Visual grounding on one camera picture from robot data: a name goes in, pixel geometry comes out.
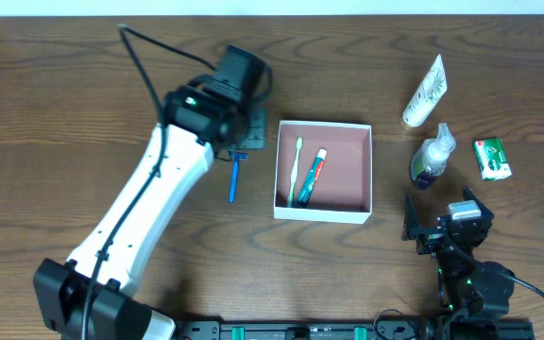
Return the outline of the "white cardboard box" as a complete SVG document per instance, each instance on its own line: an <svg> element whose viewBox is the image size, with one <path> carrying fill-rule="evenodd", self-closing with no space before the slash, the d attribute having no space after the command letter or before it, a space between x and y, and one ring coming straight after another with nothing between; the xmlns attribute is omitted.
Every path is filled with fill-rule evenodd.
<svg viewBox="0 0 544 340"><path fill-rule="evenodd" d="M320 148L328 151L306 208L287 208L296 140L303 138L295 196ZM276 219L363 224L372 214L372 127L280 121L273 214Z"/></svg>

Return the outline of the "Colgate toothpaste tube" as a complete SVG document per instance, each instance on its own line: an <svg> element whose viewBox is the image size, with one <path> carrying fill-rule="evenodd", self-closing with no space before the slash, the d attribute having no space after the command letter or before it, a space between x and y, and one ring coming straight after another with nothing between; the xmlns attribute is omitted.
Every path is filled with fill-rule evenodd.
<svg viewBox="0 0 544 340"><path fill-rule="evenodd" d="M314 158L311 169L306 176L304 184L297 197L296 206L298 208L306 208L312 193L314 191L315 184L318 180L322 167L324 166L328 151L325 148L320 148Z"/></svg>

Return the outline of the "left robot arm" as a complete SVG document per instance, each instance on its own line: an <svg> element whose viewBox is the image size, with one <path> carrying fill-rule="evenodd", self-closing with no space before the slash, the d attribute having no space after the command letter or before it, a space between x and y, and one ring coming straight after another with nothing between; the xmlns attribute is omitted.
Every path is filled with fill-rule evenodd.
<svg viewBox="0 0 544 340"><path fill-rule="evenodd" d="M33 285L45 326L63 339L171 339L176 321L134 300L180 203L221 150L264 146L265 93L182 86L159 103L139 164L103 219L64 263L44 260Z"/></svg>

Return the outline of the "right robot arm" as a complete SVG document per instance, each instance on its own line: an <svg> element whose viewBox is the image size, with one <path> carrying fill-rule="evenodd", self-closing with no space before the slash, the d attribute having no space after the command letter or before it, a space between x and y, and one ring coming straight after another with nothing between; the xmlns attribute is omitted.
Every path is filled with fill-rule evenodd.
<svg viewBox="0 0 544 340"><path fill-rule="evenodd" d="M414 201L405 197L401 239L414 240L417 254L437 260L440 304L450 310L435 321L436 339L499 337L499 319L509 312L515 289L513 273L499 263L473 257L493 219L493 212L467 187L463 200L451 203L434 227L421 225Z"/></svg>

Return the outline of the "blue disposable razor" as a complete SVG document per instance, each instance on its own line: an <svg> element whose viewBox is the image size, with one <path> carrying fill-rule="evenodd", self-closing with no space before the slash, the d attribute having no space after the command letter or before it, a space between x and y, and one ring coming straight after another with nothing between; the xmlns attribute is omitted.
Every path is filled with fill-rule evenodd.
<svg viewBox="0 0 544 340"><path fill-rule="evenodd" d="M238 178L240 174L240 164L247 160L247 153L230 151L229 159L232 161L232 172L229 186L229 203L233 204L236 199L238 188Z"/></svg>

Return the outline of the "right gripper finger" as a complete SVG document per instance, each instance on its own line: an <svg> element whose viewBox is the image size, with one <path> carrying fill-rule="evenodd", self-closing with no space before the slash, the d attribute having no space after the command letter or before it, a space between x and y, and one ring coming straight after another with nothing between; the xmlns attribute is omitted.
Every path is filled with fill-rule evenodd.
<svg viewBox="0 0 544 340"><path fill-rule="evenodd" d="M463 186L462 195L465 201L473 200L477 204L479 210L481 211L482 218L490 220L494 218L494 213L490 211L486 207L486 205L475 194L473 194L466 185Z"/></svg>
<svg viewBox="0 0 544 340"><path fill-rule="evenodd" d="M405 197L405 216L402 228L402 240L415 240L421 233L417 210L411 197Z"/></svg>

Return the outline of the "green white toothbrush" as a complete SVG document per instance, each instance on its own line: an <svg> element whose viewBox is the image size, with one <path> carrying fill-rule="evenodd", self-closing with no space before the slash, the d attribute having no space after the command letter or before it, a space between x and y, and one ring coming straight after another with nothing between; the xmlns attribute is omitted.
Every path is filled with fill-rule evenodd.
<svg viewBox="0 0 544 340"><path fill-rule="evenodd" d="M293 166L291 169L290 174L290 187L289 187L289 193L287 195L287 208L292 208L294 205L294 196L295 196L295 187L297 184L298 179L298 166L299 166L299 158L300 158L300 152L303 147L303 138L299 136L296 140L296 154L293 161Z"/></svg>

